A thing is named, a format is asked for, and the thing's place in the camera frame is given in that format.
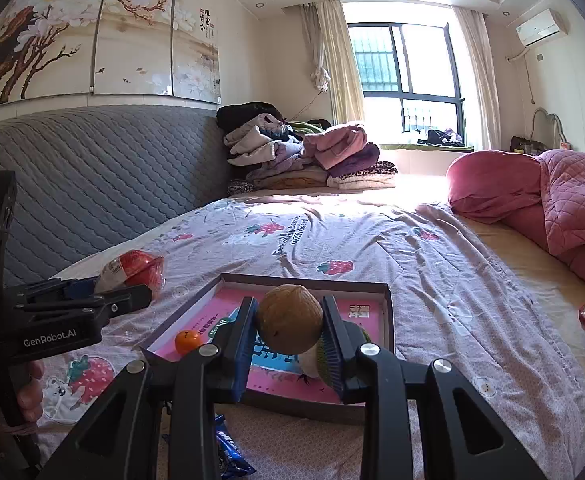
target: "window frame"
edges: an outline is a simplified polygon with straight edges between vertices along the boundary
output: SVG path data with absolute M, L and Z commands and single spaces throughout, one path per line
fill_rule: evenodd
M 416 94 L 413 92 L 412 75 L 410 73 L 410 59 L 408 58 L 407 48 L 405 46 L 405 40 L 403 38 L 403 26 L 404 25 L 419 25 L 420 27 L 432 27 L 440 28 L 443 30 L 443 36 L 446 41 L 446 47 L 448 49 L 448 58 L 450 59 L 450 67 L 452 70 L 452 83 L 454 86 L 454 97 L 433 95 L 433 94 Z M 367 90 L 363 93 L 364 97 L 391 97 L 401 99 L 401 123 L 403 131 L 405 131 L 405 110 L 403 108 L 403 100 L 415 100 L 415 101 L 431 101 L 438 103 L 451 103 L 457 108 L 457 132 L 460 134 L 463 144 L 466 144 L 466 127 L 463 115 L 463 102 L 464 98 L 461 97 L 461 85 L 459 84 L 459 72 L 457 71 L 457 61 L 455 60 L 454 50 L 452 48 L 452 41 L 450 39 L 450 23 L 447 23 L 445 27 L 437 27 L 436 25 L 421 25 L 419 23 L 391 23 L 391 22 L 358 22 L 348 23 L 348 28 L 355 27 L 386 27 L 390 33 L 390 40 L 392 41 L 393 56 L 395 59 L 395 69 L 397 71 L 397 88 L 400 90 L 395 91 L 381 91 L 381 90 Z M 399 65 L 399 54 L 397 54 L 397 43 L 395 41 L 395 35 L 393 33 L 393 27 L 399 29 L 401 35 L 401 43 L 403 46 L 403 56 L 405 57 L 405 65 L 407 71 L 408 81 L 408 92 L 403 91 L 403 84 L 401 78 L 401 69 Z

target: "orange fruit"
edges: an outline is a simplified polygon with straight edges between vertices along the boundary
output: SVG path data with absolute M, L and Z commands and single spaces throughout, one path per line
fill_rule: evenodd
M 189 351 L 199 348 L 204 343 L 204 338 L 194 330 L 181 330 L 175 336 L 175 349 L 179 355 L 186 355 Z

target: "curtain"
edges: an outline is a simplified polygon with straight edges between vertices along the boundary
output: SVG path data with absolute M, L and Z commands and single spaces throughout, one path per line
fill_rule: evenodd
M 363 121 L 363 89 L 341 1 L 326 0 L 317 2 L 315 6 L 325 43 L 325 60 L 332 79 L 335 124 Z
M 301 7 L 301 23 L 306 43 L 312 51 L 312 62 L 315 70 L 310 74 L 310 80 L 320 92 L 328 91 L 330 76 L 325 69 L 325 42 L 321 36 L 319 15 L 314 4 L 304 4 Z
M 501 119 L 499 97 L 496 91 L 495 65 L 490 39 L 481 12 L 452 6 L 459 21 L 459 28 L 466 40 L 472 69 L 475 73 L 479 99 L 481 135 L 476 136 L 477 150 L 501 149 Z

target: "red comforter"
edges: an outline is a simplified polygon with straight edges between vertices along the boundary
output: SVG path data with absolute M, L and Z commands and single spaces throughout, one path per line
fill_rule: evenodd
M 451 165 L 448 181 L 454 212 L 503 221 L 585 281 L 585 153 L 470 153 Z

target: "window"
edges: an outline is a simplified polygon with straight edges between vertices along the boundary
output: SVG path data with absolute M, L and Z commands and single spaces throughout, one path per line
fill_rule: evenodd
M 395 132 L 398 126 L 402 132 L 419 130 L 423 138 L 428 130 L 450 128 L 465 142 L 463 99 L 448 25 L 348 27 L 368 123 L 377 129 L 385 124 Z

